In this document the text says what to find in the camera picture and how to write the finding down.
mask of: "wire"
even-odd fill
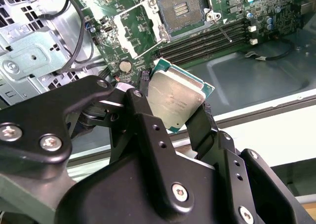
[[[57,18],[58,16],[62,15],[64,12],[66,12],[68,5],[69,5],[69,0],[66,0],[66,2],[64,4],[64,7],[58,13],[55,13],[55,14],[49,14],[49,13],[41,14],[39,16],[39,18],[43,18],[45,20],[53,20],[54,18]]]
[[[105,61],[101,61],[101,62],[96,62],[96,63],[92,63],[92,64],[89,64],[85,67],[82,67],[82,68],[70,68],[68,70],[68,72],[81,72],[81,71],[84,71],[84,70],[90,70],[90,69],[93,69],[93,68],[96,68],[96,67],[101,67],[101,66],[105,66],[106,65],[106,62]]]
[[[289,44],[290,48],[286,52],[284,52],[278,56],[272,56],[272,57],[260,56],[256,52],[250,51],[250,52],[245,54],[245,57],[246,58],[254,58],[255,60],[261,60],[261,61],[273,61],[273,60],[279,60],[279,59],[284,58],[285,56],[287,56],[289,53],[291,53],[295,49],[295,44],[288,39],[276,38],[276,40],[279,40],[281,42]]]
[[[83,12],[75,0],[69,0],[69,2],[74,6],[75,10],[78,13],[79,18],[81,20],[81,26],[80,26],[79,37],[78,37],[78,41],[77,41],[75,50],[74,50],[73,54],[71,55],[70,59],[68,60],[68,62],[65,63],[64,66],[60,70],[58,70],[58,73],[60,73],[60,74],[67,72],[67,70],[69,70],[71,65],[75,62],[76,58],[79,55],[79,52],[81,50],[82,43],[83,43],[84,24],[85,24]]]
[[[77,64],[85,64],[85,63],[89,62],[92,59],[93,55],[94,55],[94,42],[93,42],[93,39],[92,39],[92,36],[91,36],[90,32],[87,31],[87,33],[88,33],[89,39],[90,39],[91,53],[90,53],[90,56],[87,59],[85,59],[85,60],[81,60],[81,61],[75,60],[75,62]],[[71,53],[71,51],[69,49],[65,48],[65,50],[72,56],[72,53]]]

